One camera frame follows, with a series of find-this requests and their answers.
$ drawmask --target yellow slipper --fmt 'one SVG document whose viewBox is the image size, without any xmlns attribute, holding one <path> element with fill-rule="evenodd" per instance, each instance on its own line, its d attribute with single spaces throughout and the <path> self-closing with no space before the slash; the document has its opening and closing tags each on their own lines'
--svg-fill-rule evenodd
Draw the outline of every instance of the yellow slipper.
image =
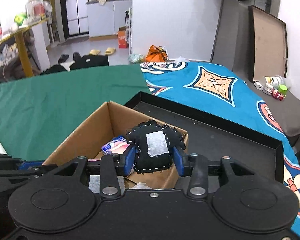
<svg viewBox="0 0 300 240">
<path fill-rule="evenodd" d="M 115 48 L 108 48 L 108 49 L 106 50 L 106 53 L 105 53 L 105 54 L 106 54 L 106 56 L 110 56 L 110 55 L 114 54 L 115 51 L 116 51 Z"/>
<path fill-rule="evenodd" d="M 100 50 L 99 49 L 92 49 L 90 52 L 89 52 L 89 55 L 93 55 L 93 56 L 96 56 L 100 53 Z"/>
</svg>

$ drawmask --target orange bag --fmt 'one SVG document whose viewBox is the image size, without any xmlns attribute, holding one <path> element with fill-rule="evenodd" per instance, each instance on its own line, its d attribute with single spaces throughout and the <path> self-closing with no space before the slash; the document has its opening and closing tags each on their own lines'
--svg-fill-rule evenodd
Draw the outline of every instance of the orange bag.
<svg viewBox="0 0 300 240">
<path fill-rule="evenodd" d="M 165 62 L 167 59 L 167 52 L 162 47 L 151 45 L 146 62 Z"/>
</svg>

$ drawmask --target yellow table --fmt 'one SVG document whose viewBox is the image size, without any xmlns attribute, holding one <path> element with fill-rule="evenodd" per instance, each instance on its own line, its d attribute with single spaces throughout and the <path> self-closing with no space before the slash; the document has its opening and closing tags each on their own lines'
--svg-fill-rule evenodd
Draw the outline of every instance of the yellow table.
<svg viewBox="0 0 300 240">
<path fill-rule="evenodd" d="M 26 77 L 33 77 L 33 72 L 32 72 L 32 68 L 31 68 L 31 63 L 28 57 L 28 53 L 27 53 L 27 49 L 26 49 L 26 45 L 25 45 L 25 40 L 23 38 L 23 33 L 28 31 L 29 29 L 31 29 L 33 26 L 42 24 L 44 22 L 46 22 L 47 19 L 44 19 L 40 22 L 35 22 L 32 24 L 29 24 L 28 27 L 25 28 L 20 28 L 15 32 L 11 32 L 9 36 L 4 37 L 2 40 L 0 40 L 0 44 L 4 41 L 7 41 L 8 39 L 10 39 L 11 37 L 15 37 L 16 39 L 16 45 L 18 48 L 18 52 L 19 52 L 19 57 L 20 57 L 20 61 L 22 64 L 22 68 L 23 71 L 26 75 Z"/>
</svg>

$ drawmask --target table leg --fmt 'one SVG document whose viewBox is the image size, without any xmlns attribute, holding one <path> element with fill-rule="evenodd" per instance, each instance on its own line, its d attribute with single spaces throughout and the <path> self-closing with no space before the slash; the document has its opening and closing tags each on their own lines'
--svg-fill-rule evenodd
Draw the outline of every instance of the table leg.
<svg viewBox="0 0 300 240">
<path fill-rule="evenodd" d="M 26 74 L 26 77 L 33 77 L 33 72 L 31 68 L 31 63 L 28 57 L 25 40 L 23 38 L 22 33 L 18 33 L 15 35 L 16 38 L 16 44 L 19 52 L 20 61 L 22 64 L 22 68 L 24 73 Z"/>
</svg>

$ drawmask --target orange box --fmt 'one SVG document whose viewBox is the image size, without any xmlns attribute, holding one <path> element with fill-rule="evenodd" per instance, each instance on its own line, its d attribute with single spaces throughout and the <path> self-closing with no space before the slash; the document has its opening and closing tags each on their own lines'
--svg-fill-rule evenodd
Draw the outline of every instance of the orange box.
<svg viewBox="0 0 300 240">
<path fill-rule="evenodd" d="M 126 27 L 120 27 L 118 32 L 118 42 L 119 42 L 119 49 L 126 49 L 129 47 L 126 38 Z"/>
</svg>

